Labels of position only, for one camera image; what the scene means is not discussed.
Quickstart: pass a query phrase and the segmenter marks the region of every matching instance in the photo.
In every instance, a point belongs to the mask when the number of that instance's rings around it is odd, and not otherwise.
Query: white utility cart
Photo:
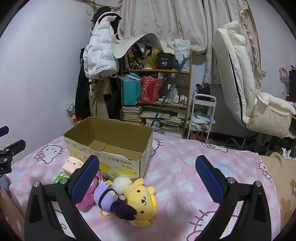
[[[210,101],[204,101],[204,100],[198,100],[196,99],[197,96],[202,96],[202,97],[209,97],[211,99],[214,99],[215,102],[210,102]],[[195,104],[199,104],[199,105],[205,105],[205,106],[210,106],[210,107],[213,107],[213,113],[212,113],[212,116],[211,116],[211,122],[210,122],[210,127],[209,129],[202,129],[201,131],[197,130],[194,126],[191,126],[191,123],[192,123],[192,117],[193,117],[193,114],[194,114],[194,105]],[[212,128],[212,121],[213,121],[213,118],[214,118],[214,113],[215,113],[215,108],[216,108],[216,104],[217,104],[217,99],[216,97],[214,96],[211,96],[211,95],[204,95],[204,94],[195,94],[193,96],[193,100],[192,100],[192,110],[191,110],[191,119],[190,119],[190,125],[188,126],[188,135],[187,135],[187,139],[189,138],[189,134],[190,134],[190,131],[199,131],[199,132],[205,132],[207,133],[207,139],[205,141],[205,143],[207,143],[207,140],[209,138],[209,134],[211,132],[211,128]]]

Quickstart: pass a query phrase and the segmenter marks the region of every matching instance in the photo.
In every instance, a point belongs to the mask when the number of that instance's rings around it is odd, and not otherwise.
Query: purple doll
[[[129,221],[135,220],[136,210],[127,205],[125,197],[118,195],[107,182],[98,181],[99,185],[94,190],[95,203],[107,213],[114,213],[118,218]]]

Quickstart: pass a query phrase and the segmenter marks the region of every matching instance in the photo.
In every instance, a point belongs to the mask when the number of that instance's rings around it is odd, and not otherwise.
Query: pink bed sheet
[[[195,170],[199,155],[205,155],[226,177],[234,177],[241,183],[253,184],[255,180],[263,183],[271,215],[272,238],[275,238],[280,232],[280,206],[272,178],[266,170],[260,169],[262,160],[258,154],[159,133],[154,133],[153,153],[145,174],[145,185],[156,189],[158,205],[158,214],[151,219],[151,225],[137,228],[114,216],[102,217],[97,206],[92,206],[82,216],[102,241],[195,240],[218,208]],[[51,184],[68,157],[63,138],[59,137],[12,166],[12,173],[8,175],[9,189],[23,215],[33,183]],[[237,205],[223,236],[231,232],[241,205]],[[63,216],[58,211],[57,214],[65,233],[72,236]]]

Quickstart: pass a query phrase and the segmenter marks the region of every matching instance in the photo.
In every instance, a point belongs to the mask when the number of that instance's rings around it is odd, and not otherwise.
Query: plush toy face
[[[132,185],[124,189],[124,196],[127,204],[132,206],[137,214],[135,218],[138,220],[149,220],[156,215],[157,209],[153,206],[151,195],[155,193],[154,187],[143,186],[144,179],[137,179]]]
[[[72,175],[73,172],[78,169],[81,168],[83,165],[83,162],[80,161],[79,159],[70,156],[68,158],[68,160],[65,162],[65,164],[63,165],[62,169],[65,173]]]

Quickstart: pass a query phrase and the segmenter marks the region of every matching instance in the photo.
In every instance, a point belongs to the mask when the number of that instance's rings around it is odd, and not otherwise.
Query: red gift bag
[[[160,80],[151,76],[142,76],[141,83],[141,101],[153,103],[158,100],[159,92],[164,86],[165,80]]]

